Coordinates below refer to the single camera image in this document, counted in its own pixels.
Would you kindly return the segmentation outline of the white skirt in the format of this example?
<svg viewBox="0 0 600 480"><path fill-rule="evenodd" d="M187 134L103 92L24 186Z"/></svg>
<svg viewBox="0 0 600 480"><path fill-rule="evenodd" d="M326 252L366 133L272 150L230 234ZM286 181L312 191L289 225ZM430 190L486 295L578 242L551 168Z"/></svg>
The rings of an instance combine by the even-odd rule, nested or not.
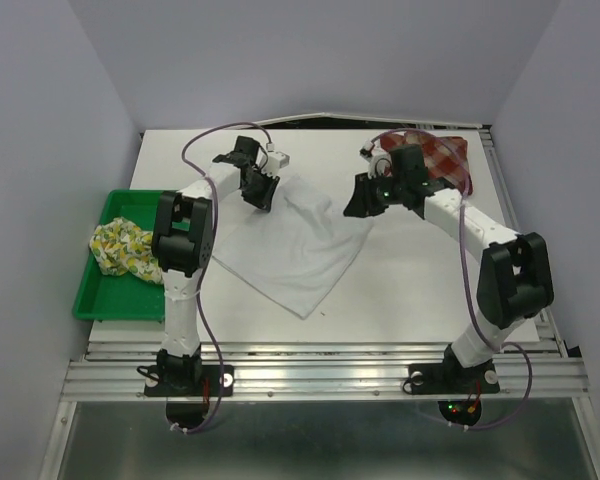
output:
<svg viewBox="0 0 600 480"><path fill-rule="evenodd" d="M372 219L344 216L329 195L294 176L277 188L271 211L247 217L214 258L304 320L356 259L372 227Z"/></svg>

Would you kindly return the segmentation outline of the red plaid skirt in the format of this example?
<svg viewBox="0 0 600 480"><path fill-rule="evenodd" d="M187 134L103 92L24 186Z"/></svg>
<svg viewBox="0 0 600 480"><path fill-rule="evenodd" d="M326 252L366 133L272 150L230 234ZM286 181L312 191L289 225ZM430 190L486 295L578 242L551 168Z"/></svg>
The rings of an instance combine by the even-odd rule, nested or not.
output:
<svg viewBox="0 0 600 480"><path fill-rule="evenodd" d="M415 129L388 133L379 139L379 146L386 152L403 145L421 147L431 178L444 178L460 192L473 194L467 140L459 136L438 137Z"/></svg>

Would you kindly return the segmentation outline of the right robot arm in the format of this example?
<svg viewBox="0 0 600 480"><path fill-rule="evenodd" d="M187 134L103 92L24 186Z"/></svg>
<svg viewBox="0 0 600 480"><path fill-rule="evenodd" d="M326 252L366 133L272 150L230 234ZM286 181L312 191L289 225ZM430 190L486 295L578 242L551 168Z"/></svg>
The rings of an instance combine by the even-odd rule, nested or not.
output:
<svg viewBox="0 0 600 480"><path fill-rule="evenodd" d="M479 264L475 287L465 280L470 324L438 363L413 364L404 383L412 395L499 390L493 357L526 320L554 300L544 238L519 233L472 206L466 193L445 178L434 178L418 145L375 153L367 143L360 155L368 163L356 175L347 217L368 218L400 205L438 227L459 244L460 260Z"/></svg>

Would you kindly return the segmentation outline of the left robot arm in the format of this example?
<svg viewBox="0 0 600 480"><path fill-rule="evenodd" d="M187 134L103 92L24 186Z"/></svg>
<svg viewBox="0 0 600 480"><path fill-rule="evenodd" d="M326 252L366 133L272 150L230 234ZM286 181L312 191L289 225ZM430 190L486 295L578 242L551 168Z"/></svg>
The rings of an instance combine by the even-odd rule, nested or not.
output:
<svg viewBox="0 0 600 480"><path fill-rule="evenodd" d="M161 193L151 253L164 287L164 339L156 362L139 369L147 396L196 396L217 386L226 390L220 367L202 363L198 332L201 281L212 258L219 203L238 192L249 205L270 211L279 172L289 160L273 143L239 136L208 169L194 168L199 180Z"/></svg>

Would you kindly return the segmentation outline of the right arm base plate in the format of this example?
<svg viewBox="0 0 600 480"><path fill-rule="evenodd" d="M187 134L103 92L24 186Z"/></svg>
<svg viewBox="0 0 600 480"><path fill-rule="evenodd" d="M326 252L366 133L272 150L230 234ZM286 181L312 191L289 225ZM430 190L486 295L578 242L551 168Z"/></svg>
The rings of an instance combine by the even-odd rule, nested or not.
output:
<svg viewBox="0 0 600 480"><path fill-rule="evenodd" d="M410 395L462 396L500 392L492 362L471 368L445 367L442 363L417 363L408 367L402 390Z"/></svg>

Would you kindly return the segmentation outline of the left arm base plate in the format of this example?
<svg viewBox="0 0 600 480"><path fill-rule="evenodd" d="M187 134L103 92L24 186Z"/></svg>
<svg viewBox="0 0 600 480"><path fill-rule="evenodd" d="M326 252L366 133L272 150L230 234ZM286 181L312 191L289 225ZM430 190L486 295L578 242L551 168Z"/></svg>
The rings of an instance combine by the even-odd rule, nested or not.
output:
<svg viewBox="0 0 600 480"><path fill-rule="evenodd" d="M162 379L156 365L139 366L136 372L145 381L144 395L150 398L177 397L231 397L235 369L233 365L224 365L220 370L219 364L203 364L200 378L191 379Z"/></svg>

